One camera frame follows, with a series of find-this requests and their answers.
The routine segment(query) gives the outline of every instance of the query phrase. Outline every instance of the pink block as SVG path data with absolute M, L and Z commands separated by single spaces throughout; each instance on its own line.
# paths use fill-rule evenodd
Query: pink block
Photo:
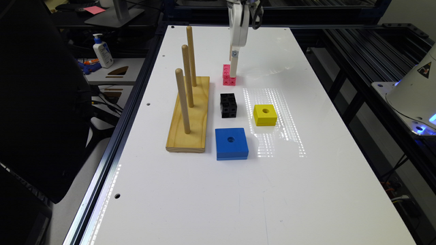
M 236 78 L 230 77 L 230 65 L 223 66 L 223 85 L 226 86 L 235 86 Z
M 236 85 L 236 78 L 230 78 L 230 86 Z

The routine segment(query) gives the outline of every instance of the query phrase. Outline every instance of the wooden peg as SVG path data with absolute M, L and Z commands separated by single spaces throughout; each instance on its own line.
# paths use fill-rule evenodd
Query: wooden peg
M 178 88 L 178 98 L 180 100 L 180 107 L 183 117 L 183 126 L 185 128 L 185 133 L 191 133 L 191 128 L 189 126 L 189 115 L 188 107 L 186 104 L 186 93 L 185 93 L 185 82 L 183 81 L 183 71 L 180 68 L 176 69 L 176 80 Z
M 188 36 L 188 47 L 189 47 L 189 63 L 191 64 L 191 81 L 192 86 L 197 86 L 197 75 L 196 75 L 196 59 L 193 55 L 193 35 L 192 27 L 186 27 L 186 32 Z
M 193 107 L 193 95 L 192 95 L 192 84 L 191 84 L 191 74 L 189 73 L 189 52 L 186 45 L 182 46 L 183 55 L 183 66 L 185 67 L 185 77 L 186 77 L 186 90 L 188 93 L 188 106 Z

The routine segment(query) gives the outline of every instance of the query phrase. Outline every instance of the white wall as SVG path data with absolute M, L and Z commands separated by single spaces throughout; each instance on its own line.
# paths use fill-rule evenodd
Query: white wall
M 435 0 L 392 0 L 379 21 L 383 23 L 412 23 L 436 40 Z

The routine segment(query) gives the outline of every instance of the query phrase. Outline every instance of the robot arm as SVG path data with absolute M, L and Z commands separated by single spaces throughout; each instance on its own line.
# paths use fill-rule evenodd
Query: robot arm
M 236 77 L 238 68 L 239 50 L 247 43 L 249 13 L 254 19 L 253 29 L 259 28 L 262 24 L 263 9 L 265 0 L 229 0 L 229 23 L 230 23 L 230 77 Z

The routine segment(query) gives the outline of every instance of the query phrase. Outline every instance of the paper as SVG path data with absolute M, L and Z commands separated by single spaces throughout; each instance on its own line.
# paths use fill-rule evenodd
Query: paper
M 84 10 L 90 12 L 91 14 L 98 14 L 98 13 L 101 13 L 101 12 L 105 12 L 104 9 L 102 9 L 100 7 L 97 7 L 97 6 L 86 7 L 86 8 L 84 8 Z

